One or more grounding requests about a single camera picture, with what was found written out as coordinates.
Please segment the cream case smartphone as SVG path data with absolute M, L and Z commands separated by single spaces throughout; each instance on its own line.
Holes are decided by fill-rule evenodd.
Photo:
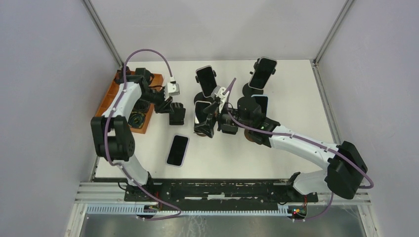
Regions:
M 209 101 L 196 101 L 195 102 L 194 132 L 198 135 L 204 135 L 203 133 L 198 132 L 196 130 L 196 126 L 207 120 L 208 114 L 204 113 L 203 110 L 210 105 L 211 105 L 211 102 Z

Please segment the black folding phone stand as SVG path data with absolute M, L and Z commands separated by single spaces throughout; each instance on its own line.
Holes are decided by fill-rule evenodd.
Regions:
M 169 113 L 169 125 L 184 125 L 186 109 L 182 103 L 171 103 Z

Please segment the lilac case smartphone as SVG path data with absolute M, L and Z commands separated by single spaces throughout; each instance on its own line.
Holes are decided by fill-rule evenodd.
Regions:
M 189 138 L 175 135 L 166 160 L 167 165 L 180 167 L 183 165 Z

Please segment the wood-base phone stand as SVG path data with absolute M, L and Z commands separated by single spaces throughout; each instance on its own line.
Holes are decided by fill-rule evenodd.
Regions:
M 195 134 L 197 134 L 200 137 L 208 137 L 208 138 L 212 138 L 213 137 L 213 131 L 195 131 Z

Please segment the black small phone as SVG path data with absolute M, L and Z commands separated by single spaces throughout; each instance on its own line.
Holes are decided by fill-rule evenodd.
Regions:
M 225 123 L 221 125 L 221 131 L 225 134 L 235 135 L 238 132 L 238 127 L 234 124 Z

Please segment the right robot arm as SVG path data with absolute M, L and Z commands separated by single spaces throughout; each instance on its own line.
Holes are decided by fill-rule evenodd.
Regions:
M 286 197 L 291 201 L 320 191 L 353 199 L 359 189 L 373 186 L 361 185 L 368 168 L 354 144 L 348 141 L 340 145 L 326 143 L 295 133 L 267 117 L 267 102 L 265 95 L 245 96 L 238 100 L 236 108 L 231 108 L 219 99 L 197 97 L 194 132 L 212 138 L 215 125 L 219 131 L 232 135 L 243 128 L 250 142 L 287 151 L 320 167 L 320 171 L 296 172 L 291 176 L 285 188 Z

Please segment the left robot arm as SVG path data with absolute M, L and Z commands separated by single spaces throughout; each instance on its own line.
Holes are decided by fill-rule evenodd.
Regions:
M 130 186 L 143 201 L 155 196 L 152 177 L 135 156 L 135 140 L 129 123 L 139 101 L 150 105 L 157 114 L 168 114 L 171 125 L 183 124 L 184 107 L 173 102 L 167 89 L 178 89 L 175 82 L 163 85 L 162 75 L 146 68 L 117 70 L 98 114 L 90 121 L 94 149 L 98 157 L 121 170 Z

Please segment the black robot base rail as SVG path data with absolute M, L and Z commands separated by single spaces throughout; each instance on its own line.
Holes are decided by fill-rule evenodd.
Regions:
M 279 204 L 317 202 L 287 179 L 153 179 L 145 187 L 155 197 L 186 211 L 265 211 Z

